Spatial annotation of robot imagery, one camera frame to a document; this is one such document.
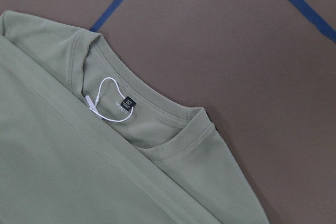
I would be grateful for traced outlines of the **olive green long-sleeve shirt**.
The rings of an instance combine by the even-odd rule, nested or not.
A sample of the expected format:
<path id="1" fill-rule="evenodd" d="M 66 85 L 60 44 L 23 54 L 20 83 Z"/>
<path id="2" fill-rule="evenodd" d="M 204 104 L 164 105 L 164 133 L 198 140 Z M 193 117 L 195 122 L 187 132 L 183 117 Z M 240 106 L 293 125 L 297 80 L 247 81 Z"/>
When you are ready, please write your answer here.
<path id="1" fill-rule="evenodd" d="M 105 77 L 136 105 L 99 119 Z M 1 15 L 1 223 L 266 223 L 202 107 L 137 78 L 99 33 Z"/>

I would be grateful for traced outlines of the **white garment tag loop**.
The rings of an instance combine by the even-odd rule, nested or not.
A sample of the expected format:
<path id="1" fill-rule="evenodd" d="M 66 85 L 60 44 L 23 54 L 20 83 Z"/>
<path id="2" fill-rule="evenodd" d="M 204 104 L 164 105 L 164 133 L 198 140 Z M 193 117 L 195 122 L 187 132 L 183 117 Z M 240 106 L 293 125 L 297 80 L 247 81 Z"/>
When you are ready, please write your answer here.
<path id="1" fill-rule="evenodd" d="M 123 123 L 130 119 L 136 102 L 121 92 L 117 80 L 105 77 L 97 87 L 97 93 L 86 94 L 84 99 L 89 109 L 99 119 Z"/>

